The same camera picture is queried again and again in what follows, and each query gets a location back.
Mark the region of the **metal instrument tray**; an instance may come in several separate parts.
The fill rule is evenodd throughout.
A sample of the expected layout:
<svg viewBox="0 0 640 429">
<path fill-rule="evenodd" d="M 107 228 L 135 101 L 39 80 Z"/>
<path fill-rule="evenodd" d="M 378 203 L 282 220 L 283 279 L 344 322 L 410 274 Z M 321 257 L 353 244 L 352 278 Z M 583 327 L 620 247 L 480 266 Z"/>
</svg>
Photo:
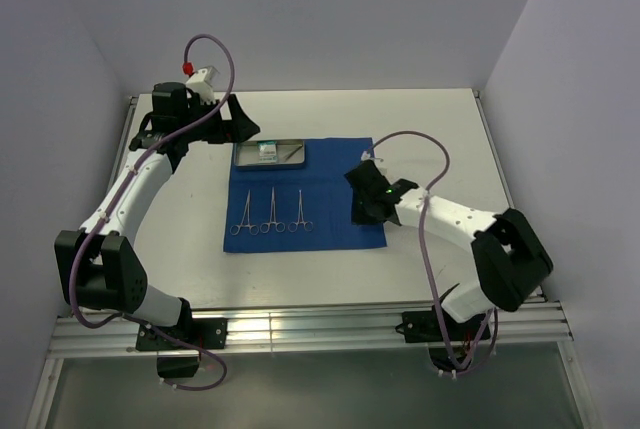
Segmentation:
<svg viewBox="0 0 640 429">
<path fill-rule="evenodd" d="M 234 145 L 232 164 L 238 170 L 287 170 L 306 165 L 303 139 L 246 141 Z"/>
</svg>

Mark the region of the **green white gauze packet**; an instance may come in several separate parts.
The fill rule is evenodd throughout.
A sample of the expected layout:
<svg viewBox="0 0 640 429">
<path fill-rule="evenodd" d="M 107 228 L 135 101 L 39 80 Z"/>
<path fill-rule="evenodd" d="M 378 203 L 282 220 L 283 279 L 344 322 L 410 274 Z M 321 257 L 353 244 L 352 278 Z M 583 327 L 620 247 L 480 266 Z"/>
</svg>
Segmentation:
<svg viewBox="0 0 640 429">
<path fill-rule="evenodd" d="M 258 163 L 273 164 L 278 162 L 278 147 L 276 141 L 263 141 L 257 144 Z"/>
</svg>

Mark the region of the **steel surgical scissors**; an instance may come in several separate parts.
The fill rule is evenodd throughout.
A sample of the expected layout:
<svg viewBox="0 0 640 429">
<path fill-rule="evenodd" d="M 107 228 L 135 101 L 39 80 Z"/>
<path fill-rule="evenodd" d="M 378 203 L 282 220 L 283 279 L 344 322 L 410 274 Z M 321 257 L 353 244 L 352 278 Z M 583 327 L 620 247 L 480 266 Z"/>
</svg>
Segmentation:
<svg viewBox="0 0 640 429">
<path fill-rule="evenodd" d="M 292 221 L 288 225 L 288 231 L 290 233 L 296 233 L 299 230 L 304 232 L 311 232 L 314 228 L 314 224 L 311 221 L 308 221 L 304 215 L 304 199 L 302 191 L 298 191 L 298 206 L 297 206 L 297 216 L 296 220 Z"/>
</svg>

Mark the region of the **steel tweezers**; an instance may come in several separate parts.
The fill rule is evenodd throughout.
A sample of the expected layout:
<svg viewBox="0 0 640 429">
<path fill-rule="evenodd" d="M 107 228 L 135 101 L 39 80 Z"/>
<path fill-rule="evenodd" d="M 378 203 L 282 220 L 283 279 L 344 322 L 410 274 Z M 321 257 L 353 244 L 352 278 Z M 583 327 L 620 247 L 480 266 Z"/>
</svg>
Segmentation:
<svg viewBox="0 0 640 429">
<path fill-rule="evenodd" d="M 298 145 L 286 152 L 282 157 L 278 157 L 279 164 L 288 164 L 289 161 L 294 158 L 298 153 L 304 151 L 304 145 Z"/>
</svg>

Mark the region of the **steel hemostat forceps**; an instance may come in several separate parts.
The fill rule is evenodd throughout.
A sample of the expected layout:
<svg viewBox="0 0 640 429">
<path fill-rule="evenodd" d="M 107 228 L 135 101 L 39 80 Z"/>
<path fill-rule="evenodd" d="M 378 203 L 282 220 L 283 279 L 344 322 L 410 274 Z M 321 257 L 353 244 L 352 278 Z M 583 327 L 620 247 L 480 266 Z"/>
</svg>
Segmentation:
<svg viewBox="0 0 640 429">
<path fill-rule="evenodd" d="M 270 231 L 275 233 L 283 233 L 286 230 L 286 225 L 281 222 L 277 216 L 277 202 L 275 188 L 271 189 L 269 217 L 266 222 L 260 224 L 259 231 L 261 234 L 267 234 Z"/>
</svg>

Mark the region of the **blue surgical drape cloth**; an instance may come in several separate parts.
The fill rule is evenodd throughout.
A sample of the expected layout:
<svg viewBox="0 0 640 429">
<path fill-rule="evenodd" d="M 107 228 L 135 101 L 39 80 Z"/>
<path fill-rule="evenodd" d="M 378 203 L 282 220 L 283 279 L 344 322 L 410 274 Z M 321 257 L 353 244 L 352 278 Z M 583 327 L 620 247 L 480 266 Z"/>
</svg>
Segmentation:
<svg viewBox="0 0 640 429">
<path fill-rule="evenodd" d="M 378 249 L 387 245 L 380 224 L 351 223 L 352 190 L 344 175 L 360 162 L 372 139 L 308 139 L 306 165 L 299 169 L 245 171 L 231 165 L 223 251 L 229 254 L 260 254 L 325 250 Z M 286 225 L 283 233 L 270 231 L 252 236 L 242 231 L 231 236 L 229 228 L 241 220 L 251 191 L 251 222 L 260 227 L 269 217 L 271 189 L 275 188 L 277 216 Z M 311 232 L 288 231 L 296 220 L 298 191 L 304 199 L 304 215 L 314 224 Z"/>
</svg>

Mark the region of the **steel needle holder forceps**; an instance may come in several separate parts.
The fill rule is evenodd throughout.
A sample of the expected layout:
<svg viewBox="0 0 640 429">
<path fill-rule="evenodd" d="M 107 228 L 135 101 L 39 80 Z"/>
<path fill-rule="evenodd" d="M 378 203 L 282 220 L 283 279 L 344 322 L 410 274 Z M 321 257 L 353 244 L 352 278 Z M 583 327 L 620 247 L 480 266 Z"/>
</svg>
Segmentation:
<svg viewBox="0 0 640 429">
<path fill-rule="evenodd" d="M 242 231 L 255 236 L 259 234 L 259 227 L 251 222 L 251 191 L 247 192 L 241 220 L 230 226 L 229 234 L 238 236 Z"/>
</svg>

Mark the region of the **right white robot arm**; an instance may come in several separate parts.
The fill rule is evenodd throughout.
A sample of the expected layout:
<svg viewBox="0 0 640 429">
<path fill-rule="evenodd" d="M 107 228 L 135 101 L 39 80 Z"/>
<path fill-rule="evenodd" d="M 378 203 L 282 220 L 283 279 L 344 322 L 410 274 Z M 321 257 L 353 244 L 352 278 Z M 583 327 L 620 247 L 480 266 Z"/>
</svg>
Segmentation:
<svg viewBox="0 0 640 429">
<path fill-rule="evenodd" d="M 371 160 L 345 174 L 353 191 L 356 225 L 391 222 L 418 227 L 469 252 L 475 274 L 441 299 L 457 323 L 493 308 L 514 312 L 552 273 L 553 262 L 525 215 L 513 208 L 492 213 L 431 195 L 406 179 L 389 182 Z"/>
</svg>

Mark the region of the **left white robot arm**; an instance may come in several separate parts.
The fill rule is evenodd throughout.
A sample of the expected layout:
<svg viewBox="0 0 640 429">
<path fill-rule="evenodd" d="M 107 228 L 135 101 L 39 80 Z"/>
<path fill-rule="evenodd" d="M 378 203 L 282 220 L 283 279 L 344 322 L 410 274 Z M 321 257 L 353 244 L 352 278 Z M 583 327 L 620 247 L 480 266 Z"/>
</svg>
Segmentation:
<svg viewBox="0 0 640 429">
<path fill-rule="evenodd" d="M 128 317 L 146 328 L 186 338 L 193 321 L 189 302 L 149 282 L 134 251 L 135 238 L 156 195 L 191 144 L 246 142 L 260 128 L 235 94 L 208 98 L 193 83 L 158 83 L 151 104 L 106 197 L 79 229 L 58 234 L 54 252 L 64 299 L 85 327 L 100 325 L 89 321 L 83 309 L 107 310 L 111 319 Z"/>
</svg>

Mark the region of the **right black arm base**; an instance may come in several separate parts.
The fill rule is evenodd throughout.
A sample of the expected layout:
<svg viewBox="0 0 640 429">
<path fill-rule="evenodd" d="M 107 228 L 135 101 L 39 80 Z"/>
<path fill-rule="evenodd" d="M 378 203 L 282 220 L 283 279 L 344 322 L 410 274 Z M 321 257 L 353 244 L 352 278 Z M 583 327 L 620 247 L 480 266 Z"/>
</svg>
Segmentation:
<svg viewBox="0 0 640 429">
<path fill-rule="evenodd" d="M 445 311 L 442 311 L 442 314 L 452 343 L 471 342 L 485 317 L 492 316 L 492 312 L 488 311 L 484 314 L 477 314 L 466 322 L 459 323 Z M 404 337 L 406 343 L 439 343 L 444 341 L 434 305 L 428 310 L 403 312 L 401 322 L 395 326 L 394 330 Z"/>
</svg>

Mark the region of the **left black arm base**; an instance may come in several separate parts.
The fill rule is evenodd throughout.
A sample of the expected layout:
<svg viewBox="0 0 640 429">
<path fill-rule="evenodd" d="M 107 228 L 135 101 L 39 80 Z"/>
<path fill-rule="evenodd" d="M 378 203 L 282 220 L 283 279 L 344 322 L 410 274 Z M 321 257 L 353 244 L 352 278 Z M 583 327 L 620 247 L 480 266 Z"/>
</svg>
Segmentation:
<svg viewBox="0 0 640 429">
<path fill-rule="evenodd" d="M 187 350 L 174 340 L 197 346 L 206 350 L 221 350 L 225 348 L 228 320 L 226 318 L 193 319 L 184 328 L 160 327 L 160 331 L 170 337 L 170 340 L 159 335 L 153 328 L 140 326 L 135 349 L 138 352 L 169 352 Z M 197 352 L 195 356 L 167 356 L 156 358 L 156 369 L 160 377 L 165 379 L 189 379 L 196 375 L 205 357 Z"/>
</svg>

